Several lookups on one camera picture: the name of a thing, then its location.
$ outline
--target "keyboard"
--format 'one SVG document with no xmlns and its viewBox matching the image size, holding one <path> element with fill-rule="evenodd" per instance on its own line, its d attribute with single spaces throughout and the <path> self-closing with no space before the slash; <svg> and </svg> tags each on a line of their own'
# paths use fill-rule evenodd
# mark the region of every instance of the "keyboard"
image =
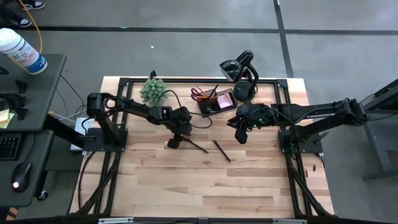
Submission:
<svg viewBox="0 0 398 224">
<path fill-rule="evenodd" d="M 0 133 L 0 161 L 18 160 L 22 137 L 22 133 Z"/>
</svg>

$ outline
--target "black tray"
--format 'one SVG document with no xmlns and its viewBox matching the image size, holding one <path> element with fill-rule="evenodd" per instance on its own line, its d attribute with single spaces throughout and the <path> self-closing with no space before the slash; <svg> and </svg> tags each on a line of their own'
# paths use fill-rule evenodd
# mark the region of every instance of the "black tray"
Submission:
<svg viewBox="0 0 398 224">
<path fill-rule="evenodd" d="M 213 90 L 208 90 L 208 91 L 205 91 L 205 93 L 210 95 L 212 91 Z M 203 115 L 206 115 L 206 116 L 212 116 L 214 114 L 219 114 L 219 113 L 222 113 L 225 111 L 233 110 L 236 107 L 238 107 L 238 100 L 235 98 L 233 90 L 231 88 L 228 90 L 224 90 L 224 91 L 215 93 L 216 96 L 221 96 L 224 94 L 229 94 L 229 97 L 232 100 L 231 106 L 227 106 L 225 108 L 220 108 L 220 104 L 218 103 L 217 98 L 210 99 L 210 100 L 198 101 L 200 113 Z"/>
</svg>

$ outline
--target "black mouse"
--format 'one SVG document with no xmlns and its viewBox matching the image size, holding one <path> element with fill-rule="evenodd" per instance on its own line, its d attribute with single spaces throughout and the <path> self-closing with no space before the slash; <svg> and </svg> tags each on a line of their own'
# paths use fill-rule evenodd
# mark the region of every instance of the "black mouse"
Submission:
<svg viewBox="0 0 398 224">
<path fill-rule="evenodd" d="M 30 162 L 23 162 L 15 167 L 11 177 L 11 187 L 15 192 L 21 193 L 28 188 L 30 181 L 30 168 L 32 168 L 32 164 Z"/>
</svg>

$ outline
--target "person's foot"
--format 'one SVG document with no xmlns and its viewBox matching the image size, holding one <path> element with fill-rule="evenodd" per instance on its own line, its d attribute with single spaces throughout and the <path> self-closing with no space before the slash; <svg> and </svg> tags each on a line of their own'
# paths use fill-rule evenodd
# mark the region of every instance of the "person's foot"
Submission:
<svg viewBox="0 0 398 224">
<path fill-rule="evenodd" d="M 31 21 L 19 16 L 14 16 L 12 19 L 10 19 L 10 23 L 17 25 L 19 27 L 29 27 L 30 25 L 32 25 Z"/>
<path fill-rule="evenodd" d="M 26 1 L 24 2 L 24 5 L 27 10 L 42 9 L 45 6 L 44 3 L 38 1 Z"/>
</svg>

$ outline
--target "wooden table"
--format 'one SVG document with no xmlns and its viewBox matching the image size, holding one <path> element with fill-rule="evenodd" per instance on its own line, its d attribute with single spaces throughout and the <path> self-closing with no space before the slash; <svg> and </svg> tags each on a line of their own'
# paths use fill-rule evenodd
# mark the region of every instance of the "wooden table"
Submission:
<svg viewBox="0 0 398 224">
<path fill-rule="evenodd" d="M 119 78 L 104 77 L 101 92 L 116 95 Z M 303 79 L 289 78 L 287 81 L 291 102 L 308 105 Z M 182 105 L 192 112 L 199 112 L 196 102 L 190 98 L 190 89 L 196 85 L 210 90 L 215 84 L 168 83 L 168 88 L 178 94 Z M 233 86 L 234 83 L 220 84 L 218 91 Z M 140 103 L 141 88 L 141 83 L 135 83 L 132 91 L 132 99 Z M 273 86 L 258 85 L 258 93 L 252 102 L 275 103 Z M 173 109 L 178 107 L 172 94 L 164 105 Z M 217 114 L 211 117 L 211 128 L 193 129 L 190 139 L 210 152 L 205 154 L 187 142 L 181 142 L 178 149 L 169 149 L 166 143 L 173 134 L 168 129 L 130 114 L 127 119 L 129 139 L 119 166 L 112 216 L 294 217 L 285 157 L 280 153 L 277 140 L 279 127 L 254 129 L 248 133 L 248 142 L 240 145 L 234 138 L 235 129 L 226 125 L 233 116 L 235 110 Z M 194 116 L 192 123 L 206 126 L 208 120 Z M 219 142 L 232 163 L 226 161 L 212 139 Z M 82 181 L 82 203 L 98 185 L 103 157 L 104 153 L 99 152 L 87 165 Z M 304 154 L 303 164 L 308 173 L 308 188 L 324 208 L 333 213 L 321 161 L 312 154 Z M 297 189 L 304 211 L 302 192 L 298 186 Z M 107 193 L 103 197 L 103 207 L 106 197 Z M 70 212 L 76 210 L 77 191 Z"/>
</svg>

